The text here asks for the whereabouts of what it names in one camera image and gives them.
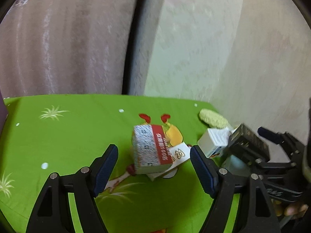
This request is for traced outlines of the person's right hand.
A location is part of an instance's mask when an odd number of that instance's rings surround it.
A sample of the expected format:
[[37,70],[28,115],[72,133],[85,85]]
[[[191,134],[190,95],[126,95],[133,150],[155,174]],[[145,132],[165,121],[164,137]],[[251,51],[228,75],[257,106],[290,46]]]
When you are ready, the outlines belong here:
[[290,203],[286,208],[282,207],[281,201],[279,200],[273,199],[272,202],[277,217],[284,215],[292,216],[294,219],[300,218],[304,216],[308,209],[308,205],[300,201]]

